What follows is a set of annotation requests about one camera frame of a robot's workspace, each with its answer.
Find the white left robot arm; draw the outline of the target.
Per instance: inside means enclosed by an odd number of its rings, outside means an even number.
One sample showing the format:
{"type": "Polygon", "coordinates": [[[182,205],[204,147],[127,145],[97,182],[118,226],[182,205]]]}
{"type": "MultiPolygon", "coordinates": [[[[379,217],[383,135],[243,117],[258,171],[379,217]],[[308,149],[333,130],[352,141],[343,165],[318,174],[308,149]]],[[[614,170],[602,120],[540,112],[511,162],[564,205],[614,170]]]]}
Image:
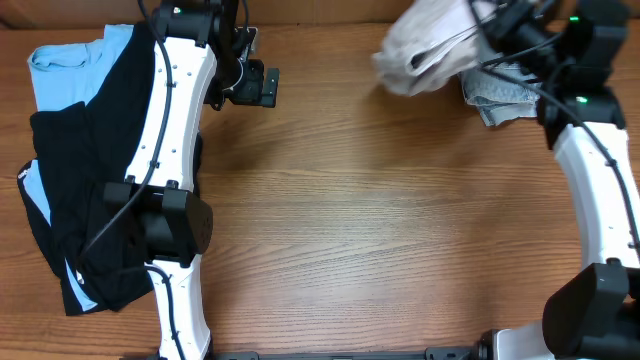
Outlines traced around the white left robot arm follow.
{"type": "Polygon", "coordinates": [[[226,102],[273,108],[280,72],[252,59],[258,30],[236,21],[245,1],[164,1],[145,16],[155,40],[155,70],[144,127],[120,183],[104,201],[140,259],[121,269],[150,281],[161,327],[157,359],[210,359],[201,262],[213,232],[211,207],[196,192],[204,106],[226,102]]]}

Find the beige khaki shorts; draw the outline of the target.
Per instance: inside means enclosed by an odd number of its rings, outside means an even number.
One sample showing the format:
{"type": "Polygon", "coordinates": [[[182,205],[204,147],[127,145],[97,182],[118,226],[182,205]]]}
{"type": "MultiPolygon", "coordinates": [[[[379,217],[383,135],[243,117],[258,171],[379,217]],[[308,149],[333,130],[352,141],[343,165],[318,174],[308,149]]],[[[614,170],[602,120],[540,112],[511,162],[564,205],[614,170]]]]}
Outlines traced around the beige khaki shorts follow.
{"type": "Polygon", "coordinates": [[[495,58],[472,13],[489,20],[496,9],[492,1],[414,1],[372,55],[378,81],[393,94],[415,96],[436,91],[451,77],[495,58]]]}

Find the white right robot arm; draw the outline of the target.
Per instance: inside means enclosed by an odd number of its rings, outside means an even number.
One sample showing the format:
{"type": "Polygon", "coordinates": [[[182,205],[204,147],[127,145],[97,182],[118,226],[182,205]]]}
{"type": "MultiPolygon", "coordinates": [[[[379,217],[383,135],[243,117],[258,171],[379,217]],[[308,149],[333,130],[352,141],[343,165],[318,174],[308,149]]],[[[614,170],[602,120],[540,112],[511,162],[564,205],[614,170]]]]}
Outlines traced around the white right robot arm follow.
{"type": "Polygon", "coordinates": [[[580,1],[565,28],[548,31],[530,1],[502,1],[475,25],[499,76],[519,63],[537,119],[565,174],[581,241],[581,270],[529,325],[485,333],[471,359],[635,359],[639,355],[639,191],[621,105],[608,86],[630,11],[620,1],[580,1]]]}

